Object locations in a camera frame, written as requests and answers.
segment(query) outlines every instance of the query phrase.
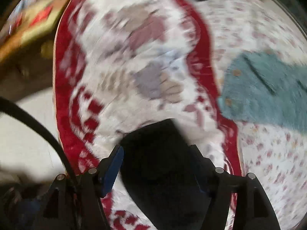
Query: blue-green fabric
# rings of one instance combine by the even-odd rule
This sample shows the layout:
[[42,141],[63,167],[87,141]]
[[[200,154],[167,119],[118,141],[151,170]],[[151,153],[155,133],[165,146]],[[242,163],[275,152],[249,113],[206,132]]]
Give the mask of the blue-green fabric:
[[307,66],[287,65],[275,54],[244,52],[225,73],[218,98],[231,120],[307,132]]

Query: black object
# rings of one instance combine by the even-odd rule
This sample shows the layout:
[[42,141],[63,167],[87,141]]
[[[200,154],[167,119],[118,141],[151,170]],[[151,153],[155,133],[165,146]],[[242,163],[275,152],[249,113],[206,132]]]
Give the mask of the black object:
[[[13,116],[39,133],[56,149],[66,169],[71,169],[67,158],[62,158],[64,152],[55,144],[56,140],[51,139],[51,134],[28,113],[3,98],[0,98],[0,112]],[[224,230],[231,193],[238,195],[234,230],[280,230],[273,208],[256,176],[252,173],[246,177],[233,176],[222,168],[215,168],[210,159],[201,155],[196,145],[186,145],[171,120],[132,132],[122,140],[122,144],[127,150],[123,168],[131,169],[132,172],[140,171],[136,179],[128,181],[140,182],[139,185],[147,190],[148,195],[141,191],[139,195],[133,194],[134,190],[131,188],[138,189],[133,182],[127,189],[143,212],[155,225],[161,227],[159,230],[172,229],[175,225],[178,229],[190,227],[189,229],[197,230]],[[130,151],[128,146],[137,146],[136,152]],[[35,209],[38,213],[31,230],[111,230],[100,198],[110,192],[122,159],[123,148],[117,145],[108,158],[101,160],[97,168],[91,168],[80,176],[75,176],[71,169],[73,175],[70,179],[64,174],[58,175],[43,197],[39,209]],[[175,193],[163,190],[163,187]],[[16,230],[15,222],[10,221],[10,208],[19,189],[18,185],[12,185],[4,194],[0,194],[1,230]],[[159,208],[157,205],[161,202],[153,202],[153,209],[150,209],[148,198],[153,199],[156,195],[161,196],[155,198],[157,201],[165,198],[169,203],[175,202],[178,208],[173,205],[166,205],[166,209]],[[204,206],[202,201],[196,201],[195,195],[209,204],[208,210],[208,205]],[[147,200],[146,203],[140,204],[141,197]],[[29,203],[24,200],[22,202],[26,206]],[[179,224],[178,221],[163,218],[159,221],[157,215],[162,214],[154,212],[157,210],[169,213],[169,209],[174,210],[176,217],[182,216],[182,219],[177,219]]]

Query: metal screw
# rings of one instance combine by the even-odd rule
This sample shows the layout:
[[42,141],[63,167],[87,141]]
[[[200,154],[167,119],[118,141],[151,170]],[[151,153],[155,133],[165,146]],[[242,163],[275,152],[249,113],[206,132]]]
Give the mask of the metal screw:
[[56,179],[59,180],[59,181],[63,180],[64,178],[65,178],[65,175],[64,175],[64,174],[59,174],[59,175],[56,177]]
[[96,168],[90,168],[88,170],[89,174],[95,174],[97,172],[97,169]]
[[217,168],[215,169],[215,172],[216,172],[216,173],[219,173],[219,174],[222,174],[222,173],[224,173],[224,169],[221,168],[221,167],[217,167]]
[[248,173],[248,177],[249,177],[250,179],[255,179],[255,178],[256,178],[256,176],[255,176],[254,173]]

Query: white floral bedsheet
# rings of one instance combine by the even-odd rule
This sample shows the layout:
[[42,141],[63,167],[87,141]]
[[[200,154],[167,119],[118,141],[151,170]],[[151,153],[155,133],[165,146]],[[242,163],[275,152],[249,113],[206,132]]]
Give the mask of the white floral bedsheet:
[[[211,28],[212,65],[221,89],[224,71],[244,50],[274,50],[288,63],[305,61],[306,46],[293,30],[261,4],[248,0],[193,1]],[[307,136],[272,125],[238,122],[245,173],[263,185],[281,229],[292,229],[307,211]]]

